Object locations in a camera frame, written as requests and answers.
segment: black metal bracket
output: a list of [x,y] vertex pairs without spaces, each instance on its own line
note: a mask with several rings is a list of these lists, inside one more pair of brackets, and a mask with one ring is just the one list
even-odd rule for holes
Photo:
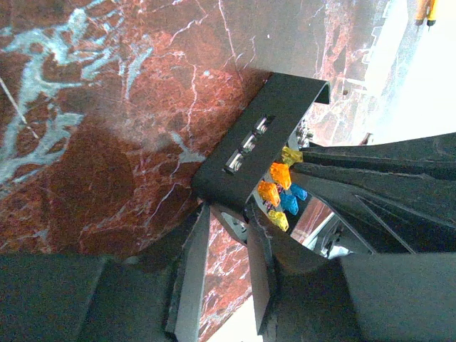
[[193,177],[193,190],[238,242],[245,244],[245,228],[223,213],[248,223],[244,208],[260,180],[306,111],[329,96],[328,82],[275,73]]

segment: metal screw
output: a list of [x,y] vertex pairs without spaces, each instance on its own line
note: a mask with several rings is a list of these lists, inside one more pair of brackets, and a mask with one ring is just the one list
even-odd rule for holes
[[262,125],[260,125],[260,126],[256,129],[256,131],[257,131],[259,134],[264,134],[264,132],[266,132],[266,129],[267,129],[266,125],[265,125],[265,124],[262,124]]
[[251,152],[255,147],[255,144],[253,141],[249,141],[245,146],[244,146],[244,150],[246,152]]
[[233,164],[233,170],[234,170],[234,171],[238,171],[239,168],[241,167],[241,165],[242,165],[242,161],[241,161],[241,160],[236,160],[236,161],[234,162],[234,164]]

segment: red marble surface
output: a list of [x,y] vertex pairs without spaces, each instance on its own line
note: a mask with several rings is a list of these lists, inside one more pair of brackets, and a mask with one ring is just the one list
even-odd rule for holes
[[252,294],[247,248],[211,220],[199,339],[207,339]]
[[175,227],[268,75],[254,39],[222,0],[12,1],[6,19],[0,250],[127,256]]
[[[384,5],[0,0],[17,104],[0,90],[0,252],[126,257],[159,239],[195,208],[195,170],[271,71],[330,80],[331,106],[309,113],[315,141],[356,144],[382,99],[342,95],[344,80],[363,77]],[[250,293],[245,248],[214,220],[210,239],[203,341]]]

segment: orange crystal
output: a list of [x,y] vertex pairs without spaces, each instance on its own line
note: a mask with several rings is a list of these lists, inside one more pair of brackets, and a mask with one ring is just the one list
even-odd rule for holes
[[287,164],[273,162],[269,168],[269,173],[275,182],[278,182],[285,190],[291,186],[290,170]]
[[258,193],[263,200],[271,202],[275,207],[279,206],[279,192],[277,191],[277,186],[274,183],[262,180],[258,185]]

